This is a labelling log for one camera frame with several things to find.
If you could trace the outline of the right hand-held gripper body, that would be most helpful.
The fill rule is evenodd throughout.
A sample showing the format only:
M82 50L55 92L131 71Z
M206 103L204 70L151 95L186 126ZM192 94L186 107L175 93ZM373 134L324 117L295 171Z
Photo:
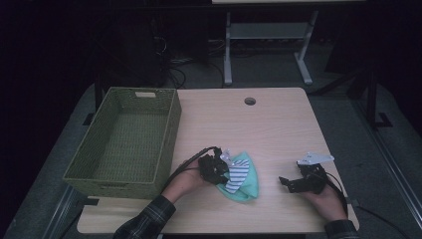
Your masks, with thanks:
M334 161L332 155L313 152L308 152L302 159L299 159L297 166L303 178L299 180L298 192L311 191L320 194L327 182L326 171L321 164L329 161Z

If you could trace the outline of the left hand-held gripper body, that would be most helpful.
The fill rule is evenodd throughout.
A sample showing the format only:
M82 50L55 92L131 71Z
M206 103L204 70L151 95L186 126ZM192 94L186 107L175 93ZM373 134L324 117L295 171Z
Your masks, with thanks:
M199 152L198 163L202 178L207 182L217 183L217 170L229 170L230 156L220 147L211 146Z

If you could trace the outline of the mint green striped-trim garment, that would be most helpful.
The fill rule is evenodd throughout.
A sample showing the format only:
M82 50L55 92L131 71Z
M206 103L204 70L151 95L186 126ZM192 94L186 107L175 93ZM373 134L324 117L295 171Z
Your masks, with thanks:
M232 159L232 165L224 176L228 181L217 184L216 187L230 200L246 202L258 198L259 181L257 171L253 160L246 151Z

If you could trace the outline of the person's left hand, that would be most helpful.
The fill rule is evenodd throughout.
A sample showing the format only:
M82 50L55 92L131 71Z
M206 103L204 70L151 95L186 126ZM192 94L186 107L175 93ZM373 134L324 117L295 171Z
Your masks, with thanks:
M199 171L199 163L195 160L171 180L161 195L171 203L175 203L183 196L208 185L209 182L202 178Z

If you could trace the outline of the person's right hand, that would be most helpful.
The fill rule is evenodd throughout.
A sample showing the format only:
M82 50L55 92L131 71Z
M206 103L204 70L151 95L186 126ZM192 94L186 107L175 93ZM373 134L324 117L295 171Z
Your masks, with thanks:
M328 185L320 194L302 192L301 196L308 200L318 214L327 222L348 219L335 190Z

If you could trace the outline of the green woven basket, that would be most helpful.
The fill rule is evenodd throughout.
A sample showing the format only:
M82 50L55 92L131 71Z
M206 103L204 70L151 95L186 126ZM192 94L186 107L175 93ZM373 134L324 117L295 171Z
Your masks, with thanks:
M64 180L88 196L154 198L170 175L181 113L174 89L109 88Z

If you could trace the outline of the black metal stand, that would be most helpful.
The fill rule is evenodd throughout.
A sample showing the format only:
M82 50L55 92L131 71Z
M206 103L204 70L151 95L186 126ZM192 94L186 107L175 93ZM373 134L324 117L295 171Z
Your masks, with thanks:
M369 125L378 130L380 127L393 127L385 113L379 113L377 106L377 73L374 66L360 67L351 71L326 86L309 93L309 96L323 96L337 87L350 82L346 95L351 100L359 100L366 94L365 118Z

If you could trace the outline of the long metal floor rail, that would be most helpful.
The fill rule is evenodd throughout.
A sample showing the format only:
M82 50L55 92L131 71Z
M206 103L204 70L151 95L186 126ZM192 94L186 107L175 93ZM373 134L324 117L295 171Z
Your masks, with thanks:
M411 187L403 170L396 162L390 149L387 147L385 140L382 138L378 126L373 126L366 118L365 109L361 103L352 101L351 105L356 111L357 115L364 124L364 127L375 143L378 151L380 152L387 171L392 177L394 184L400 192L406 206L408 207L412 217L417 223L419 229L422 231L422 200L417 197L414 189Z

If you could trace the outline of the white metal stand frame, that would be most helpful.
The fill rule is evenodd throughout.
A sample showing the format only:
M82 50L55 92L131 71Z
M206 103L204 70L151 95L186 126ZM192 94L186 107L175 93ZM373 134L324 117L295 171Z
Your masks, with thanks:
M231 67L231 42L233 40L302 40L302 47L294 53L295 61L306 85L313 79L305 63L305 55L311 41L318 11L313 11L307 22L293 23L237 23L233 22L231 13L226 14L224 84L233 84Z

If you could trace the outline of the short metal floor rail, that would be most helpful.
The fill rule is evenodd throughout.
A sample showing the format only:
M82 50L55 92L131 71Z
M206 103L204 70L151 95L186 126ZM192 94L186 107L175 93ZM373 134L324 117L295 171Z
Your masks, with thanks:
M82 213L81 194L68 185L54 210L42 239L64 239Z

